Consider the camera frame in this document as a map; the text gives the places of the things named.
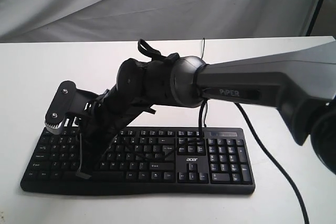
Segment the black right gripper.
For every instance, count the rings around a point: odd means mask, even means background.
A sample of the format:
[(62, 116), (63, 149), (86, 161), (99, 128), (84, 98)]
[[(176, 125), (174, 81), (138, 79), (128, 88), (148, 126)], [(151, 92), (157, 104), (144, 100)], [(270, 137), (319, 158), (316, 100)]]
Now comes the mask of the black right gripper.
[(88, 180), (113, 138), (141, 113), (155, 114), (152, 104), (141, 98), (141, 91), (111, 89), (93, 100), (91, 118), (79, 132), (79, 167), (76, 176)]

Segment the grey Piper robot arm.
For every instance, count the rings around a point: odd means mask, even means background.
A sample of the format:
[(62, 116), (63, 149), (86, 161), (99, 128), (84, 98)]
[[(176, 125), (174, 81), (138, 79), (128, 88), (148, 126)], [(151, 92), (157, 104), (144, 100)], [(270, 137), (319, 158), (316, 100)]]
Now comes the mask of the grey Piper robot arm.
[(119, 131), (153, 105), (203, 109), (211, 99), (275, 108), (294, 141), (303, 145), (309, 138), (321, 163), (335, 172), (335, 42), (216, 64), (164, 56), (143, 39), (138, 50), (150, 61), (124, 61), (115, 86), (91, 99), (79, 120), (85, 173)]

